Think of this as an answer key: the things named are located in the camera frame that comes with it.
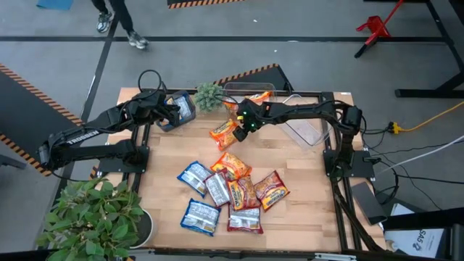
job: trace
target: orange snack bag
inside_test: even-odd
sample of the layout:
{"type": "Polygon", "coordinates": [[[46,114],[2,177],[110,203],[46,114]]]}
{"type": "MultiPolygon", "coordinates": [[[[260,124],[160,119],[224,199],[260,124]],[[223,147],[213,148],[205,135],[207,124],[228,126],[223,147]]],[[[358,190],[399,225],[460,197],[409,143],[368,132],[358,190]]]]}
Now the orange snack bag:
{"type": "MultiPolygon", "coordinates": [[[[244,96],[245,99],[250,99],[252,100],[255,104],[261,105],[262,102],[268,102],[270,97],[270,91],[265,91],[262,94],[254,94],[251,96],[244,96]]],[[[230,103],[230,102],[223,102],[225,107],[231,111],[236,111],[239,106],[235,103],[230,103]]]]}
{"type": "Polygon", "coordinates": [[[290,193],[275,170],[262,181],[256,183],[254,191],[265,212],[290,193]]]}
{"type": "Polygon", "coordinates": [[[225,178],[231,181],[247,176],[252,171],[252,167],[246,165],[238,157],[227,152],[224,152],[223,156],[210,168],[217,172],[224,167],[227,168],[225,178]]]}
{"type": "Polygon", "coordinates": [[[229,190],[231,204],[235,211],[247,210],[260,206],[250,176],[234,181],[227,180],[227,189],[229,190]]]}
{"type": "Polygon", "coordinates": [[[238,124],[236,122],[229,119],[221,126],[210,131],[210,136],[216,141],[217,147],[220,151],[223,151],[225,148],[237,141],[237,138],[232,133],[237,126],[238,124]]]}

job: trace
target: wooden table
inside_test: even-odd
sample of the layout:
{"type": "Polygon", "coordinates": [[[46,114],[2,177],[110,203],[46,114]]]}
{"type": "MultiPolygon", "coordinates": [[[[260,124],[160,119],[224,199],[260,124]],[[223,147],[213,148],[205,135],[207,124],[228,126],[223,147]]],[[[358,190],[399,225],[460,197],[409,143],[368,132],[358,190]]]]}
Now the wooden table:
{"type": "MultiPolygon", "coordinates": [[[[122,88],[118,103],[129,100],[137,93],[137,88],[122,88]]],[[[353,102],[350,94],[334,95],[344,102],[353,102]]],[[[304,99],[307,103],[318,102],[316,98],[304,99]]],[[[210,195],[202,199],[176,177],[195,160],[209,167],[219,159],[223,152],[218,150],[209,137],[209,131],[227,119],[227,113],[222,109],[209,114],[197,112],[195,120],[168,133],[164,133],[156,125],[152,126],[148,142],[149,163],[141,178],[139,196],[142,197],[141,206],[150,212],[158,229],[146,246],[174,249],[340,251],[334,199],[323,166],[323,143],[303,151],[275,125],[266,125],[256,133],[250,133],[245,141],[237,142],[227,149],[227,152],[235,154],[253,167],[253,183],[277,170],[291,192],[269,211],[261,212],[264,234],[227,232],[227,207],[223,207],[220,213],[214,237],[180,226],[190,198],[211,205],[214,203],[210,195]]],[[[138,132],[139,141],[142,132],[138,132]]],[[[110,135],[108,142],[114,144],[126,138],[131,138],[128,130],[110,135]]],[[[355,149],[362,148],[360,136],[355,137],[354,146],[355,149]]],[[[107,177],[114,184],[121,181],[121,173],[109,173],[107,177]]],[[[362,178],[350,180],[352,184],[364,181],[362,178]]],[[[368,225],[356,202],[355,204],[360,222],[377,244],[385,248],[381,229],[377,225],[368,225]]],[[[346,217],[344,224],[349,246],[353,248],[346,217]]]]}

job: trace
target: blue snack bag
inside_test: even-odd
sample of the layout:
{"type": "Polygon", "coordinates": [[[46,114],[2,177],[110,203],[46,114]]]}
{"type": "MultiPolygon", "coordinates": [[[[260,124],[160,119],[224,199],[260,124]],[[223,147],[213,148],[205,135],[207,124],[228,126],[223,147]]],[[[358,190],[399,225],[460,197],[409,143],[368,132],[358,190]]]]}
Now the blue snack bag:
{"type": "Polygon", "coordinates": [[[187,183],[196,192],[204,198],[207,189],[204,180],[211,175],[211,172],[201,165],[198,161],[192,162],[178,177],[177,179],[187,183]]]}
{"type": "Polygon", "coordinates": [[[213,236],[218,225],[220,209],[190,199],[181,227],[213,236]]]}

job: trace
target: small succulent plant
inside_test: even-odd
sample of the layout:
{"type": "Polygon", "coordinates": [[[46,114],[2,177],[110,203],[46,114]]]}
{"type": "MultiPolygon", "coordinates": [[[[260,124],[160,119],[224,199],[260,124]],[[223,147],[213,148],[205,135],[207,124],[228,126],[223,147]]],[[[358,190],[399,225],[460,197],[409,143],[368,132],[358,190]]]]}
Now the small succulent plant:
{"type": "Polygon", "coordinates": [[[200,111],[212,112],[223,105],[221,102],[223,94],[223,87],[213,83],[203,83],[198,86],[194,101],[200,111]]]}

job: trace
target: gray floor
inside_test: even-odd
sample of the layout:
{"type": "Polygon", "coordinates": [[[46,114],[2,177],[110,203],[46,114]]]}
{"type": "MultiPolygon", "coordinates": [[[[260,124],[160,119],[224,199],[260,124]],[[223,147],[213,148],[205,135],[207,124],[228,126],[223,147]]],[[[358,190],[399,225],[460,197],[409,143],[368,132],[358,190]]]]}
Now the gray floor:
{"type": "MultiPolygon", "coordinates": [[[[126,0],[136,30],[144,36],[365,36],[354,29],[370,15],[385,17],[393,4],[356,1],[247,0],[169,10],[164,1],[126,0]]],[[[96,10],[90,1],[76,0],[69,12],[35,7],[35,0],[3,0],[0,36],[97,36],[96,10]],[[21,17],[17,11],[22,10],[21,17]]],[[[464,57],[464,27],[447,1],[434,1],[442,22],[464,57]]],[[[388,25],[394,36],[439,36],[425,4],[404,5],[388,25]]],[[[118,26],[116,36],[124,36],[118,26]]],[[[79,115],[82,111],[103,42],[0,42],[0,63],[30,81],[79,115]]],[[[380,43],[362,59],[352,55],[359,43],[159,42],[138,51],[111,45],[90,118],[113,106],[121,87],[134,87],[145,69],[159,70],[168,88],[189,88],[224,76],[278,63],[296,90],[349,91],[363,109],[369,128],[389,121],[414,126],[457,104],[451,99],[397,99],[396,88],[435,88],[458,72],[449,49],[440,43],[380,43]]],[[[439,144],[462,135],[464,108],[413,133],[386,135],[381,152],[439,144]]],[[[367,137],[369,144],[379,136],[367,137]]],[[[87,144],[103,144],[100,136],[87,144]]],[[[18,158],[5,145],[0,153],[18,158]]],[[[393,154],[394,161],[420,152],[393,154]]],[[[406,164],[409,174],[464,181],[463,145],[406,164]]],[[[73,178],[86,179],[94,161],[79,162],[73,178]]],[[[33,168],[0,167],[0,252],[33,248],[42,218],[57,185],[33,168]]],[[[393,185],[391,174],[377,177],[378,189],[393,185]]],[[[458,185],[416,181],[441,208],[462,207],[458,185]]],[[[424,210],[434,210],[408,180],[400,181],[397,197],[424,210]]],[[[202,257],[163,257],[166,260],[202,257]]]]}

